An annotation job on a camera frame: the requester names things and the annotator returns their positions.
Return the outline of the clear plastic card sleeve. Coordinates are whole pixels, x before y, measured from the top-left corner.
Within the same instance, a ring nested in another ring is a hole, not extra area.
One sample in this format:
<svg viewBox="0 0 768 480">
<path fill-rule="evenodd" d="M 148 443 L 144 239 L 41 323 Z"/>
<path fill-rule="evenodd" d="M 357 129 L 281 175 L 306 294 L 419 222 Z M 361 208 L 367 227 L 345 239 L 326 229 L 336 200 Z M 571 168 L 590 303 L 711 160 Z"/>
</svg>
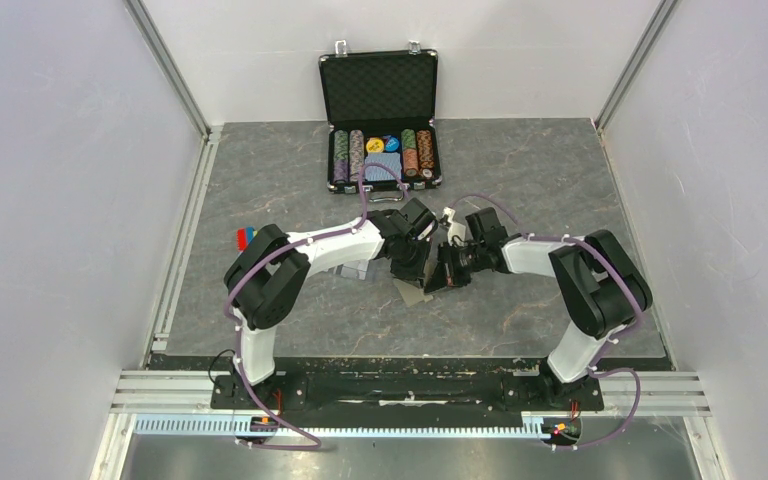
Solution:
<svg viewBox="0 0 768 480">
<path fill-rule="evenodd" d="M 341 278 L 359 281 L 371 281 L 375 276 L 374 265 L 368 260 L 351 261 L 338 265 L 334 269 L 334 273 Z"/>
</svg>

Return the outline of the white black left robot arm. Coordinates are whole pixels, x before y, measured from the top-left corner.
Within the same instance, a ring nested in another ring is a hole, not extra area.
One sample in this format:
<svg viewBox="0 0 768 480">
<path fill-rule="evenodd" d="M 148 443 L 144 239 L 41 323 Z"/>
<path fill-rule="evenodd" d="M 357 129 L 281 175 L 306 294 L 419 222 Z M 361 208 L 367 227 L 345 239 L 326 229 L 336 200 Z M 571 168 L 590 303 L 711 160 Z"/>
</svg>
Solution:
<svg viewBox="0 0 768 480">
<path fill-rule="evenodd" d="M 223 314 L 234 323 L 238 397 L 255 408 L 272 399 L 277 325 L 309 277 L 346 263 L 385 259 L 398 278 L 418 282 L 437 227 L 433 212 L 417 199 L 400 209 L 364 209 L 355 219 L 316 231 L 262 227 L 224 276 Z"/>
</svg>

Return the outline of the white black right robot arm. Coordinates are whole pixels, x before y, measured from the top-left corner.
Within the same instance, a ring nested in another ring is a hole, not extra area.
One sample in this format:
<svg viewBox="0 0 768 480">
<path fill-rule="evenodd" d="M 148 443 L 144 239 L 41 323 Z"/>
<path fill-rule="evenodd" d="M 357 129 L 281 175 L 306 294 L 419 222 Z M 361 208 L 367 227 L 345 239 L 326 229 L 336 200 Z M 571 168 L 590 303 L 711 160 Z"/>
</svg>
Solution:
<svg viewBox="0 0 768 480">
<path fill-rule="evenodd" d="M 593 374 L 609 343 L 636 325 L 653 304 L 652 291 L 608 230 L 583 237 L 510 234 L 493 208 L 459 224 L 447 209 L 447 239 L 426 281 L 427 293 L 467 286 L 476 272 L 539 275 L 556 280 L 570 323 L 559 344 L 540 365 L 537 392 L 551 408 L 562 408 Z"/>
</svg>

